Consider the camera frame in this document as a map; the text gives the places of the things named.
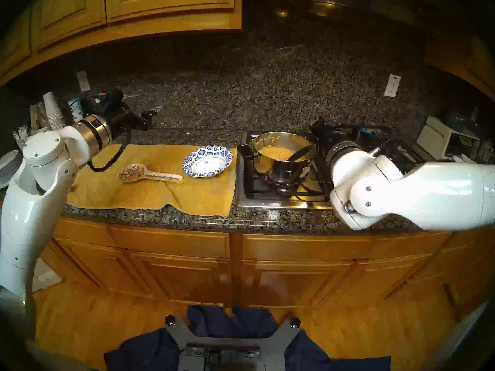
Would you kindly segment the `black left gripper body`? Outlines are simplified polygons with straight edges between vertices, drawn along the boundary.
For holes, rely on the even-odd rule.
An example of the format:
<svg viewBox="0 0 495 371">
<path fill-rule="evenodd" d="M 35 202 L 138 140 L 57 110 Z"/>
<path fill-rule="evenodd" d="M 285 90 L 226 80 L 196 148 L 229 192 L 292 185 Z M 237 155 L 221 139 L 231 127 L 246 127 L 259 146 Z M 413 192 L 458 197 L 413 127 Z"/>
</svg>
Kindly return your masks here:
<svg viewBox="0 0 495 371">
<path fill-rule="evenodd" d="M 121 134 L 131 130 L 146 131 L 149 129 L 149 120 L 135 114 L 124 102 L 115 103 L 110 108 L 111 138 L 116 139 Z"/>
</svg>

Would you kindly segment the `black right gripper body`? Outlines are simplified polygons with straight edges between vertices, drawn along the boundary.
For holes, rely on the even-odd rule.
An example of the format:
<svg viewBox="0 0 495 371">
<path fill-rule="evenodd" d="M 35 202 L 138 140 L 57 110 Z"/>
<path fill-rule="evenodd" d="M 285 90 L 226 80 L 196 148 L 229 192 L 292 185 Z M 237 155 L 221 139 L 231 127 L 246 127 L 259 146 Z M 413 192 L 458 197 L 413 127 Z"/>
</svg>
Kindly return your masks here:
<svg viewBox="0 0 495 371">
<path fill-rule="evenodd" d="M 318 139 L 319 147 L 334 147 L 348 141 L 348 134 L 339 126 L 330 125 L 323 118 L 316 119 L 309 125 L 312 134 Z"/>
</svg>

